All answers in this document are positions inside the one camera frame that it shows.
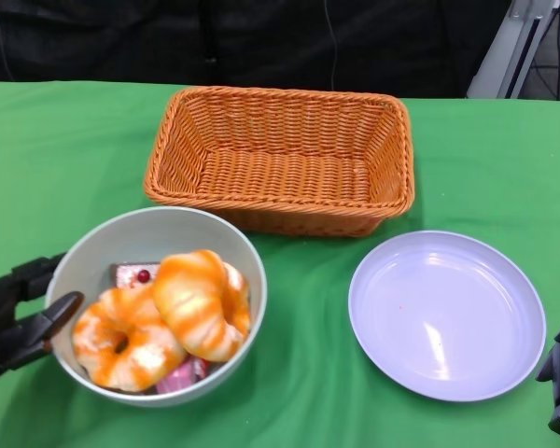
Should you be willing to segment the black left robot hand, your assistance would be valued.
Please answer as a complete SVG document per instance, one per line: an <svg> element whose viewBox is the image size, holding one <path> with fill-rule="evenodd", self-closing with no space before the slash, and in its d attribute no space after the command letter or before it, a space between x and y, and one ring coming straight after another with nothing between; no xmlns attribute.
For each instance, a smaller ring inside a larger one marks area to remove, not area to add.
<svg viewBox="0 0 560 448"><path fill-rule="evenodd" d="M70 321L84 300L79 291L64 294L48 308L18 319L16 307L47 294L64 254L31 260L0 277L0 376L52 351L51 339Z"/></svg>

